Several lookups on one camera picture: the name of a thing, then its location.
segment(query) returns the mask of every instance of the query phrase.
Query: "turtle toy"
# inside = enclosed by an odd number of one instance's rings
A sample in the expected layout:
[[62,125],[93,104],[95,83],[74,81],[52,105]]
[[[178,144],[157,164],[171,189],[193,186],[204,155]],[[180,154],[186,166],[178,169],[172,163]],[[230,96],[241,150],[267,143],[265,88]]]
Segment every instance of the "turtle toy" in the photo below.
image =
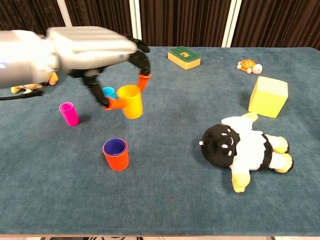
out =
[[256,64],[256,62],[252,59],[244,59],[242,61],[239,61],[236,69],[242,70],[247,74],[253,73],[258,75],[262,73],[262,65]]

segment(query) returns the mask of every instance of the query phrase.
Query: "cyan cup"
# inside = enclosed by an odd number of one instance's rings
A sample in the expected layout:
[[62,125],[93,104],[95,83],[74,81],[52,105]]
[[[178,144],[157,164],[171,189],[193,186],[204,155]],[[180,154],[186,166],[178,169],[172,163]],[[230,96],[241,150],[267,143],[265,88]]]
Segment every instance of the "cyan cup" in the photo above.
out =
[[109,87],[109,86],[104,87],[104,88],[102,88],[102,92],[105,97],[111,97],[113,99],[116,99],[116,93],[112,87]]

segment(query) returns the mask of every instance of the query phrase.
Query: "robotic hand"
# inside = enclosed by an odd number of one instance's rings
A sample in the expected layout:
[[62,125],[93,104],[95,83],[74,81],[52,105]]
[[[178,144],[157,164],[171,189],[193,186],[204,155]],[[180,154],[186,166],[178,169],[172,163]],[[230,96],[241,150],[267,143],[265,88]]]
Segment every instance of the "robotic hand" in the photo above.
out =
[[106,67],[125,61],[137,66],[141,91],[151,77],[145,54],[149,48],[142,41],[97,26],[51,27],[45,39],[31,31],[0,31],[0,52],[0,89],[41,83],[48,73],[59,71],[82,78],[106,109],[123,107],[104,97],[97,81]]

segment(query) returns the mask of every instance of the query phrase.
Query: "red cup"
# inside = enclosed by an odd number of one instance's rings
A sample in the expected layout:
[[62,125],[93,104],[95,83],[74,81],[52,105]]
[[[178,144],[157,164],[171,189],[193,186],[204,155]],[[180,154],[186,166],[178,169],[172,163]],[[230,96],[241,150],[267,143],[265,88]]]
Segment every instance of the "red cup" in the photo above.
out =
[[112,170],[122,171],[128,167],[128,144],[125,140],[112,138],[103,145],[102,151]]

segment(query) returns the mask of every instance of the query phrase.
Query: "dark brown curtain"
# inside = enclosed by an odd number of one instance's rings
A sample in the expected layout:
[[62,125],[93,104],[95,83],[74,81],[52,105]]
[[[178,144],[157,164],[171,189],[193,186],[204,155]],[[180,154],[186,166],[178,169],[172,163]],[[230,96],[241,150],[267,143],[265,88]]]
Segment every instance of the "dark brown curtain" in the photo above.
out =
[[1,0],[0,30],[28,30],[45,35],[64,26],[57,0]]
[[221,47],[231,0],[140,0],[149,46]]
[[65,0],[73,26],[99,26],[132,36],[129,0]]
[[242,0],[231,46],[320,50],[320,0]]

